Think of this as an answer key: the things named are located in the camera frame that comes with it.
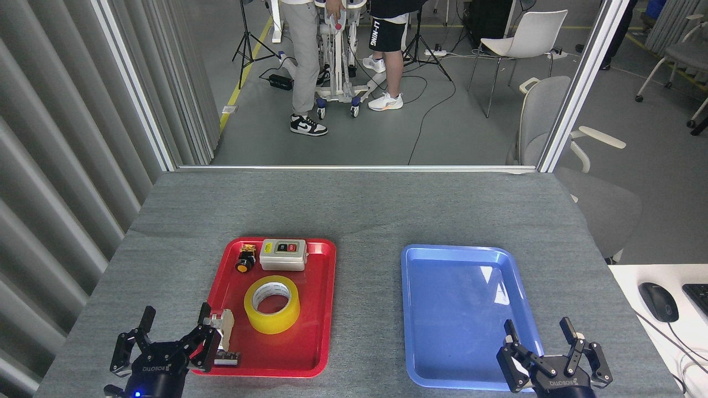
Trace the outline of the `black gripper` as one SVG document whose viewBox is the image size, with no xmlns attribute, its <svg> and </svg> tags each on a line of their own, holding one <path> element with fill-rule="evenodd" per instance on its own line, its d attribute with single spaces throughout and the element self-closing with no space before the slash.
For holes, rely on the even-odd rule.
<svg viewBox="0 0 708 398">
<path fill-rule="evenodd" d="M 210 372 L 214 365 L 222 336 L 211 325 L 208 303 L 202 303 L 197 326 L 179 343 L 149 342 L 155 315 L 154 307 L 146 306 L 138 327 L 117 337 L 110 371 L 118 377 L 132 372 L 124 389 L 126 397 L 181 397 L 188 369 Z M 130 368 L 135 343 L 141 354 Z"/>
<path fill-rule="evenodd" d="M 520 343 L 513 320 L 505 321 L 506 337 L 496 358 L 512 393 L 533 385 L 538 397 L 595 397 L 591 384 L 606 387 L 613 381 L 601 345 L 588 342 L 582 333 L 576 332 L 568 317 L 561 318 L 560 328 L 570 345 L 568 360 L 564 356 L 545 356 L 542 360 Z M 591 377 L 577 367 L 582 354 L 591 366 Z M 556 376 L 542 373 L 544 362 L 555 368 Z"/>
</svg>

